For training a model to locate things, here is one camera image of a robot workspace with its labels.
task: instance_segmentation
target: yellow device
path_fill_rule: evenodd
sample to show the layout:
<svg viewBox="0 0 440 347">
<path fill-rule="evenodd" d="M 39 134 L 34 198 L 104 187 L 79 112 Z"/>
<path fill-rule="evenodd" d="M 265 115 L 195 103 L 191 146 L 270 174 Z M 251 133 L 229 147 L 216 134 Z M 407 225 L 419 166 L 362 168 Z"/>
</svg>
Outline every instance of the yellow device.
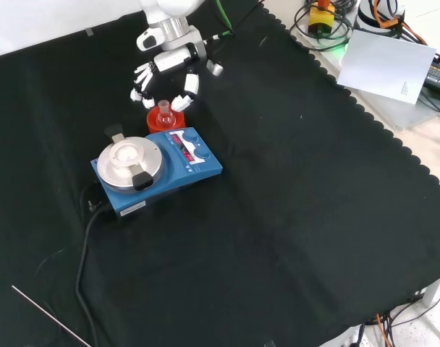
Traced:
<svg viewBox="0 0 440 347">
<path fill-rule="evenodd" d="M 318 0 L 318 6 L 327 9 L 331 12 L 335 12 L 333 4 L 329 1 Z M 316 7 L 310 8 L 310 22 L 308 23 L 308 32 L 316 35 L 331 34 L 334 24 L 334 15 L 330 12 L 317 9 Z"/>
</svg>

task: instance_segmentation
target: blue button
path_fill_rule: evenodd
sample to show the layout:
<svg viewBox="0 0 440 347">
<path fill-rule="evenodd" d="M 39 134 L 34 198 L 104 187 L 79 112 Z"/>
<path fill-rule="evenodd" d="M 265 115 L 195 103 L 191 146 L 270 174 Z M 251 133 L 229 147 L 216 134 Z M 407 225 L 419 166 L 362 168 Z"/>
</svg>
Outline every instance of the blue button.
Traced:
<svg viewBox="0 0 440 347">
<path fill-rule="evenodd" d="M 194 150 L 194 155 L 201 159 L 209 159 L 211 157 L 211 151 L 205 147 L 199 147 Z"/>
<path fill-rule="evenodd" d="M 192 129 L 186 129 L 183 133 L 183 138 L 188 142 L 197 142 L 199 140 L 198 134 Z"/>
</svg>

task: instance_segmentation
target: robot finger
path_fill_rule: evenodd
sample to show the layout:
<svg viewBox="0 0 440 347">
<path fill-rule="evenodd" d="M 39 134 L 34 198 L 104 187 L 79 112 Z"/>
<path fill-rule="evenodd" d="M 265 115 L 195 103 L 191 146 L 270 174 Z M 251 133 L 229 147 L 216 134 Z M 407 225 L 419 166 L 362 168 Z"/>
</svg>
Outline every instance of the robot finger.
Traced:
<svg viewBox="0 0 440 347">
<path fill-rule="evenodd" d="M 145 106 L 146 109 L 151 109 L 152 107 L 154 107 L 156 105 L 156 102 L 154 101 L 154 98 L 151 99 L 143 99 L 143 106 Z"/>
<path fill-rule="evenodd" d="M 132 92 L 130 93 L 130 98 L 133 101 L 141 101 L 143 96 L 135 88 L 133 88 Z"/>
<path fill-rule="evenodd" d="M 140 84 L 148 75 L 149 75 L 150 70 L 146 69 L 144 70 L 140 76 L 137 77 L 137 79 L 135 80 L 136 84 Z"/>
<path fill-rule="evenodd" d="M 149 63 L 143 64 L 135 70 L 135 74 L 139 74 L 143 70 L 146 70 L 149 67 Z"/>
<path fill-rule="evenodd" d="M 178 95 L 172 101 L 172 109 L 176 112 L 184 111 L 193 103 L 199 91 L 199 76 L 197 74 L 187 74 L 185 81 L 185 96 Z"/>
<path fill-rule="evenodd" d="M 148 76 L 146 77 L 146 79 L 144 80 L 144 82 L 141 85 L 141 91 L 144 92 L 146 90 L 146 88 L 149 85 L 149 82 L 152 80 L 154 74 L 152 72 L 149 72 Z"/>
</svg>

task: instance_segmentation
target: black cloth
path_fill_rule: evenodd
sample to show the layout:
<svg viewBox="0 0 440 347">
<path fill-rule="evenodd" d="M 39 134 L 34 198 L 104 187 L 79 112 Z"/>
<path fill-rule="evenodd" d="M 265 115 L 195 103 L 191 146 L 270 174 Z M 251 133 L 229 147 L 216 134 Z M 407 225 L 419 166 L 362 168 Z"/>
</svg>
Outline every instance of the black cloth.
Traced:
<svg viewBox="0 0 440 347">
<path fill-rule="evenodd" d="M 223 2 L 233 23 L 254 5 Z M 207 4 L 190 22 L 221 32 Z M 147 134 L 130 101 L 144 29 L 134 14 L 0 57 L 0 346 L 80 345 L 12 284 L 90 342 L 80 192 L 108 125 Z M 440 277 L 438 179 L 265 9 L 226 40 L 186 112 L 223 174 L 93 225 L 83 289 L 102 346 L 315 347 Z"/>
</svg>

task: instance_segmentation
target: white wall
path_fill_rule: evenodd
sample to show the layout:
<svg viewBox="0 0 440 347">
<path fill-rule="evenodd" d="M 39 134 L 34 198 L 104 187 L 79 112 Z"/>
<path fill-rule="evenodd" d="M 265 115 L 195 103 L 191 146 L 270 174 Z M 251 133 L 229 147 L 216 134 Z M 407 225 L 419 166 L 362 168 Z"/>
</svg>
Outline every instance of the white wall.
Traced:
<svg viewBox="0 0 440 347">
<path fill-rule="evenodd" d="M 140 10 L 138 0 L 0 0 L 0 55 Z"/>
</svg>

